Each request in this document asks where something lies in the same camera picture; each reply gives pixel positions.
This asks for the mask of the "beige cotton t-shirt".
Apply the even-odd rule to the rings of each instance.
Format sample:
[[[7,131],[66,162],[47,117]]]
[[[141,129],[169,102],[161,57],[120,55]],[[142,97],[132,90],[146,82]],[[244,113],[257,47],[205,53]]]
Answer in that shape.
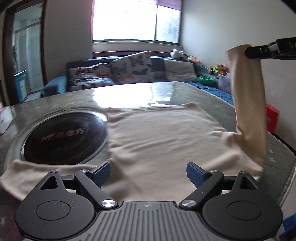
[[[111,177],[104,190],[118,201],[181,201],[194,190],[185,168],[235,176],[263,173],[267,158],[265,91],[259,59],[246,45],[227,50],[236,132],[228,132],[200,103],[107,108]]]

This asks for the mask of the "colourful plush toys pile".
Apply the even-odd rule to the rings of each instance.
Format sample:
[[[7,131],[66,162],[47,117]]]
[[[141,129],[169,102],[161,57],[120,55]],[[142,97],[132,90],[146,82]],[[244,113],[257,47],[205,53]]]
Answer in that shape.
[[[209,66],[209,73],[214,75],[227,75],[227,73],[229,73],[229,68],[223,64]]]

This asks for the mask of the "clear plastic storage box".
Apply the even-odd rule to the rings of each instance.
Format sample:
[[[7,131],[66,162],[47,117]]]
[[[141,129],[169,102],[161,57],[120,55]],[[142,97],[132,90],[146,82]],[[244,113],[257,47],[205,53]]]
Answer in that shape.
[[[218,75],[218,88],[231,94],[231,74],[226,73],[226,75]]]

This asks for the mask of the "blue plastic cup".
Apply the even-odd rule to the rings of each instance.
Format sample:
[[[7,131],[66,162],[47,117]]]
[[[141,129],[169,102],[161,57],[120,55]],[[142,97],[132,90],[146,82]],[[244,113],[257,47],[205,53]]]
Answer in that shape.
[[[296,213],[287,217],[282,222],[284,232],[280,235],[280,240],[291,241],[296,236]]]

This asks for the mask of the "red plastic stool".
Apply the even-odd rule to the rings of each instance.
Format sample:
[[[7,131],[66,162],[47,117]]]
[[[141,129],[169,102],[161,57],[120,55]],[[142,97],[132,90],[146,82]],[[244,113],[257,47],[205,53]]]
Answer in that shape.
[[[278,123],[280,111],[274,108],[273,106],[266,104],[266,114],[267,114],[267,130],[270,133],[274,133],[276,129],[276,125]]]

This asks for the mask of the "green plastic bowl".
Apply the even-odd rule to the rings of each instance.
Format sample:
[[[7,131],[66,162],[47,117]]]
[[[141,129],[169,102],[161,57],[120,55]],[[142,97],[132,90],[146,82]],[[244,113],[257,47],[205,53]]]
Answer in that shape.
[[[206,77],[206,76],[199,76],[198,80],[201,84],[203,85],[207,85],[207,86],[213,86],[216,84],[215,79],[211,78],[211,77]]]

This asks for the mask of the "round black induction cooktop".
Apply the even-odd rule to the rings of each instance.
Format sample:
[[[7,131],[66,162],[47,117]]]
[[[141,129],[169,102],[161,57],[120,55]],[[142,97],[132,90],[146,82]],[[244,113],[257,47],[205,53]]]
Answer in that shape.
[[[86,109],[61,111],[32,125],[22,138],[24,161],[49,165],[86,163],[105,146],[106,116]]]

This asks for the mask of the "plain beige cushion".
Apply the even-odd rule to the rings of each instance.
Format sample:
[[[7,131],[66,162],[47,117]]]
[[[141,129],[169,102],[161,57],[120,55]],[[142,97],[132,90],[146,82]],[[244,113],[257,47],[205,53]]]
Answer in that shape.
[[[165,59],[164,64],[167,80],[180,82],[198,81],[193,63]]]

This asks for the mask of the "panda plush toy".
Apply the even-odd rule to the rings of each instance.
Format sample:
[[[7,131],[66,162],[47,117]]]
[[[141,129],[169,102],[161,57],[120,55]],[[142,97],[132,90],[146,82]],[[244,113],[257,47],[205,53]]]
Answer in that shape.
[[[186,54],[184,54],[183,51],[179,51],[178,49],[173,49],[170,52],[170,56],[171,56],[171,58],[174,58],[174,59],[183,59],[183,60],[188,59],[188,56]]]

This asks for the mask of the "pink tissue box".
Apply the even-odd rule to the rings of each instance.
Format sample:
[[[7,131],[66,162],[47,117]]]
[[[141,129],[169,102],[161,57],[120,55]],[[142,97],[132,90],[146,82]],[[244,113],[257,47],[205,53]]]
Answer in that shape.
[[[14,115],[11,111],[10,106],[5,106],[1,108],[0,114],[0,135],[3,135],[6,129],[9,127],[14,119]]]

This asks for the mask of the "large green-framed window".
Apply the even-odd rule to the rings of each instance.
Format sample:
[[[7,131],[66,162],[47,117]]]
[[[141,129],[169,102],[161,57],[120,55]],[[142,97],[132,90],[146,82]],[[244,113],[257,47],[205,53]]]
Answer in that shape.
[[[178,44],[182,1],[93,1],[92,41]]]

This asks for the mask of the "light blue small cabinet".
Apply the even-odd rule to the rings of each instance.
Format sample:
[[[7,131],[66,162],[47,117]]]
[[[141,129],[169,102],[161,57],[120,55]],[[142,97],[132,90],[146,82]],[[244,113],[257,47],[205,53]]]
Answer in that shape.
[[[14,75],[14,80],[16,84],[16,92],[18,95],[19,102],[23,102],[28,95],[27,90],[27,70],[23,70]]]

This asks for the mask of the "upright butterfly print pillow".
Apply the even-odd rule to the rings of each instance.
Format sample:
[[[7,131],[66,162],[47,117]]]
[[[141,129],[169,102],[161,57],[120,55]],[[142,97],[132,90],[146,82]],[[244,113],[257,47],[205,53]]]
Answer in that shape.
[[[154,80],[150,51],[118,58],[111,62],[111,66],[120,84],[146,83]]]

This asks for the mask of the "flat butterfly print pillow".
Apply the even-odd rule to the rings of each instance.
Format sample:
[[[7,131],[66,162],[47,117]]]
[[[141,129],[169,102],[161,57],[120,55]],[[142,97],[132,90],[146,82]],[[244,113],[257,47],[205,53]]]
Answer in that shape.
[[[68,90],[77,91],[115,85],[109,63],[98,63],[88,67],[74,67],[68,70]]]

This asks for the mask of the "dark wooden door frame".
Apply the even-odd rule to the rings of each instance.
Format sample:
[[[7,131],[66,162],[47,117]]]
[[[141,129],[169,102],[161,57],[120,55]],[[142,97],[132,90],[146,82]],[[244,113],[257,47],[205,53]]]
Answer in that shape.
[[[45,54],[44,54],[44,26],[47,1],[20,1],[14,3],[13,1],[4,1],[1,3],[1,11],[4,12],[3,36],[2,36],[2,60],[3,73],[6,89],[6,102],[8,105],[19,104],[19,98],[16,90],[13,72],[13,23],[15,14],[26,8],[32,7],[36,4],[42,4],[41,14],[41,33],[40,33],[40,55],[41,55],[41,70],[43,77],[43,84],[47,84]]]

